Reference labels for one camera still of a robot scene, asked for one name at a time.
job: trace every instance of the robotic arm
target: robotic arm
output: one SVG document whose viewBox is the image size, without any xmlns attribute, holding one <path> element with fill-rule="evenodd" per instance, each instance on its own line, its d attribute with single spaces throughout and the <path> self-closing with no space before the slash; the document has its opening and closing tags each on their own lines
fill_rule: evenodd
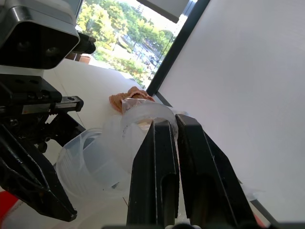
<svg viewBox="0 0 305 229">
<path fill-rule="evenodd" d="M 75 16 L 59 1 L 2 1 L 0 185 L 40 214 L 64 221 L 77 212 L 43 153 L 50 139 L 64 146 L 84 131 L 67 114 L 80 111 L 83 101 L 63 97 L 41 73 L 70 52 L 93 53 L 94 41 L 75 30 Z M 50 115 L 57 116 L 47 124 Z"/>
</svg>

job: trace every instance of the window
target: window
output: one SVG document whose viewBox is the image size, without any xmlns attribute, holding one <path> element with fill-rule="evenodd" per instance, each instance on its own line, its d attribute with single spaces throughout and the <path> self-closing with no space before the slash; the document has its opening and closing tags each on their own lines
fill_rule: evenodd
<svg viewBox="0 0 305 229">
<path fill-rule="evenodd" d="M 97 40 L 89 64 L 129 74 L 146 89 L 194 4 L 175 24 L 136 0 L 85 0 L 77 29 Z"/>
</svg>

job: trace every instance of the screw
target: screw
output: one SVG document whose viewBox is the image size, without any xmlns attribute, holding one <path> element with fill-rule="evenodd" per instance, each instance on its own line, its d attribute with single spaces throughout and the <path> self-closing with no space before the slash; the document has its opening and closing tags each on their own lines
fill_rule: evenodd
<svg viewBox="0 0 305 229">
<path fill-rule="evenodd" d="M 17 126 L 19 124 L 18 120 L 17 119 L 10 119 L 10 125 L 11 126 Z"/>
</svg>

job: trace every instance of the white backdrop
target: white backdrop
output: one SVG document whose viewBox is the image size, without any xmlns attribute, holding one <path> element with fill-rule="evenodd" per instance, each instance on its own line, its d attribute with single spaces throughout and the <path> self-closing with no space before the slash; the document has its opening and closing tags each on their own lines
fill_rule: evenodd
<svg viewBox="0 0 305 229">
<path fill-rule="evenodd" d="M 211 0 L 159 90 L 279 221 L 305 221 L 304 12 L 304 0 Z"/>
</svg>

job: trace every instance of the white table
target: white table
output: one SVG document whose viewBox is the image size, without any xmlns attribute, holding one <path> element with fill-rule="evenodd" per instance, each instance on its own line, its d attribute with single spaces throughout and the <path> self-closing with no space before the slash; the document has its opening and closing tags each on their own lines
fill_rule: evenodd
<svg viewBox="0 0 305 229">
<path fill-rule="evenodd" d="M 80 112 L 69 114 L 88 129 L 101 127 L 109 116 L 119 114 L 109 104 L 110 95 L 127 92 L 133 86 L 140 88 L 136 81 L 123 75 L 115 70 L 63 60 L 56 68 L 45 71 L 43 78 L 63 96 L 77 95 L 84 101 Z M 45 156 L 55 163 L 60 149 L 55 141 L 50 141 Z M 25 204 L 13 214 L 12 218 L 16 220 L 11 225 L 14 229 L 50 229 L 57 224 L 56 220 L 39 216 Z M 126 223 L 126 219 L 127 204 L 122 198 L 89 217 L 79 228 L 100 229 L 106 224 L 121 225 Z"/>
</svg>

